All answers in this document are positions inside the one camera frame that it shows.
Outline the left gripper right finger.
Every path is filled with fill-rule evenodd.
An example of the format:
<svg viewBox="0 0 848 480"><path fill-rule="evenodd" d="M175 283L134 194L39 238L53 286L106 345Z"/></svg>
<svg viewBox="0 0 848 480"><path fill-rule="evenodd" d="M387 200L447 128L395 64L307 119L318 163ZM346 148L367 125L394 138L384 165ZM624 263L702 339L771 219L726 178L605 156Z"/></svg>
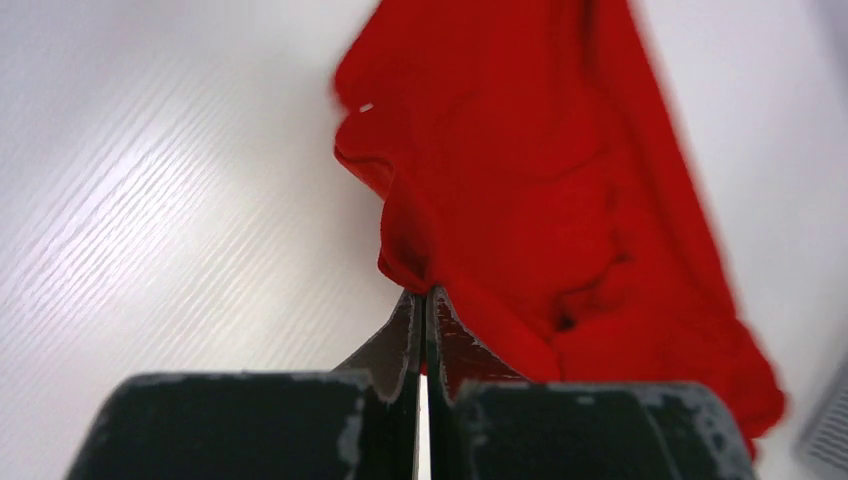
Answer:
<svg viewBox="0 0 848 480"><path fill-rule="evenodd" d="M425 303L435 479L752 479L729 410L696 383L534 383Z"/></svg>

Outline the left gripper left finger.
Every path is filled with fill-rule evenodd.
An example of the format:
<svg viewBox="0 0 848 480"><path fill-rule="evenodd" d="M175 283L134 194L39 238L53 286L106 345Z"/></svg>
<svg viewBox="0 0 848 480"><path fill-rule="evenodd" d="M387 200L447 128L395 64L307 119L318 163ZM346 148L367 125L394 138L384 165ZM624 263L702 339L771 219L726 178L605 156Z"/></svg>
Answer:
<svg viewBox="0 0 848 480"><path fill-rule="evenodd" d="M338 367L154 372L96 414L71 479L413 479L423 299Z"/></svg>

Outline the red t shirt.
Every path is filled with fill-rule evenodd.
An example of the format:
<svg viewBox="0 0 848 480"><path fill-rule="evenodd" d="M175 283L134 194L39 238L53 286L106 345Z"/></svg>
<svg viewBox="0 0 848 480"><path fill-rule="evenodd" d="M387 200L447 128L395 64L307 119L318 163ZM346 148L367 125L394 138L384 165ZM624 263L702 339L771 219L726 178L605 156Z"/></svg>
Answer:
<svg viewBox="0 0 848 480"><path fill-rule="evenodd" d="M532 380L699 382L748 442L780 421L628 2L383 1L334 88L390 280Z"/></svg>

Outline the white plastic basket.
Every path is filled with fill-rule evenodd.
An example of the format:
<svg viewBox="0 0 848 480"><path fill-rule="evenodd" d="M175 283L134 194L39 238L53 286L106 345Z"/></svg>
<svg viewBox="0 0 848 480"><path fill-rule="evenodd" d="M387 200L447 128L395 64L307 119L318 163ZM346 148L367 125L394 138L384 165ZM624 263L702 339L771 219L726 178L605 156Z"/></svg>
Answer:
<svg viewBox="0 0 848 480"><path fill-rule="evenodd" d="M796 454L815 479L847 480L847 361L806 422Z"/></svg>

